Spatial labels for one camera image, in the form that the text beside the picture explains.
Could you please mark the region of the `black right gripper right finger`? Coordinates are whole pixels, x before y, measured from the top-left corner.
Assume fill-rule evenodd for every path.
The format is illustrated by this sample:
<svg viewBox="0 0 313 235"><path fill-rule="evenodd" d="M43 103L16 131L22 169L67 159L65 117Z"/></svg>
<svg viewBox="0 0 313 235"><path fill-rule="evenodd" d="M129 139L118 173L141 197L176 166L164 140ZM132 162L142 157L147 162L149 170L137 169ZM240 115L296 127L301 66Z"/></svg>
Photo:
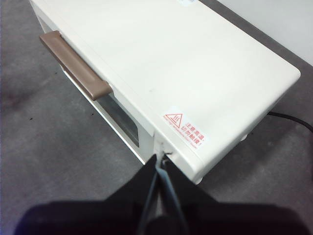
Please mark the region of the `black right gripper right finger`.
<svg viewBox="0 0 313 235"><path fill-rule="evenodd" d="M198 188L169 160L156 162L153 184L166 214L146 224L148 235L307 235L294 211L270 204L222 203Z"/></svg>

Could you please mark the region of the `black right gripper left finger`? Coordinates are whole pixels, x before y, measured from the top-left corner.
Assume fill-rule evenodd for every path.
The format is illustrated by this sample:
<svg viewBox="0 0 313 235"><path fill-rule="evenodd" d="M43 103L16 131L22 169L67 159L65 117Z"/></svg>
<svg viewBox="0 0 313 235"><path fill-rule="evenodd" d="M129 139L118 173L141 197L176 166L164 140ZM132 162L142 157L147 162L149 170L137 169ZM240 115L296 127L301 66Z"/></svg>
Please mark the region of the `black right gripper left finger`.
<svg viewBox="0 0 313 235"><path fill-rule="evenodd" d="M105 200L54 201L31 207L18 223L20 235L133 235L155 175L157 158Z"/></svg>

